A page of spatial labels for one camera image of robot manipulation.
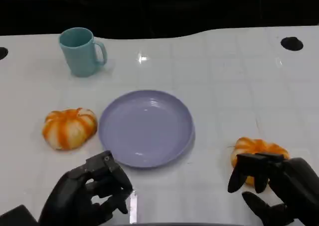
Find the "mug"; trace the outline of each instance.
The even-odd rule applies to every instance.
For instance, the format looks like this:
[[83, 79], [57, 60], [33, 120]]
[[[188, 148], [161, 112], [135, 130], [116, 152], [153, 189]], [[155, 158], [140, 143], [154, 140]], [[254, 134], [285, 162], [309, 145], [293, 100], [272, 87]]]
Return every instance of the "mug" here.
[[[77, 77], [91, 76], [106, 64], [104, 44], [94, 40], [93, 33], [86, 28], [77, 27], [64, 31], [59, 42], [71, 73]], [[95, 44], [102, 50], [102, 61], [97, 58]]]

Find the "small pumpkin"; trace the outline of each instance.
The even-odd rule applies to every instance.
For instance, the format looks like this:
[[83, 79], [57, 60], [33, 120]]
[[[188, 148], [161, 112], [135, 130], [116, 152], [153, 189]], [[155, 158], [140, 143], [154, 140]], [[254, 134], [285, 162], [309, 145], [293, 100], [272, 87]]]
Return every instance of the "small pumpkin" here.
[[91, 110], [67, 109], [47, 115], [42, 135], [52, 148], [70, 150], [80, 147], [96, 130], [97, 120]]
[[[262, 139], [250, 139], [248, 137], [242, 137], [237, 140], [235, 144], [235, 148], [230, 156], [231, 164], [233, 167], [237, 164], [237, 155], [243, 153], [274, 153], [274, 154], [282, 154], [286, 159], [289, 159], [289, 153], [284, 148], [280, 147], [275, 143], [267, 143]], [[254, 185], [254, 177], [248, 176], [246, 180], [246, 184], [253, 186]]]

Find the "purple plate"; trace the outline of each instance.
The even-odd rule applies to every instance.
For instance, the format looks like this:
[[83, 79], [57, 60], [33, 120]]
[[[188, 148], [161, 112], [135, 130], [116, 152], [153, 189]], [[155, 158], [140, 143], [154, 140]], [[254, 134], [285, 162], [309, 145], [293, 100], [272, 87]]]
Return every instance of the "purple plate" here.
[[123, 164], [148, 168], [177, 158], [191, 144], [194, 125], [187, 107], [159, 91], [136, 91], [104, 110], [99, 137], [105, 150]]

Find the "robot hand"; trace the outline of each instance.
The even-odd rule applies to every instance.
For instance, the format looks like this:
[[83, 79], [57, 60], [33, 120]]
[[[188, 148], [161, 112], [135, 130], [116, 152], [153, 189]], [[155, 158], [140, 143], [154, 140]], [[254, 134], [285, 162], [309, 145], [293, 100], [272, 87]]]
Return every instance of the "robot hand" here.
[[256, 193], [267, 184], [283, 201], [270, 207], [250, 192], [242, 193], [249, 208], [264, 226], [285, 226], [299, 219], [306, 226], [319, 225], [319, 178], [311, 166], [301, 158], [284, 159], [277, 154], [239, 154], [228, 183], [233, 193], [254, 177]]
[[[105, 151], [60, 178], [38, 223], [41, 226], [100, 225], [110, 220], [116, 209], [128, 213], [125, 200], [132, 190], [128, 177], [111, 152]], [[109, 198], [101, 205], [93, 204], [91, 199], [95, 195]]]

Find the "white table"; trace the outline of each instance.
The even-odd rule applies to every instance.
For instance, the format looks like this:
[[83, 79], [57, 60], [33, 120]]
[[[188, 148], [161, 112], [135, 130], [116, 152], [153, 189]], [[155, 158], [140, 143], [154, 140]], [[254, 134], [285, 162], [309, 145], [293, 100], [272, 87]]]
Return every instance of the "white table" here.
[[[304, 48], [284, 49], [280, 41], [287, 36]], [[0, 61], [0, 214], [25, 204], [38, 218], [59, 177], [102, 151], [97, 135], [71, 152], [48, 147], [41, 129], [50, 111], [84, 107], [100, 117], [112, 100], [137, 89], [174, 94], [189, 107], [196, 128], [193, 150], [174, 164], [149, 171], [124, 167], [138, 191], [140, 223], [260, 225], [240, 192], [227, 193], [228, 146], [241, 136], [276, 142], [319, 173], [318, 27], [101, 39], [111, 70], [90, 78], [70, 75], [57, 38], [0, 37], [9, 50]], [[279, 202], [269, 189], [261, 196]]]

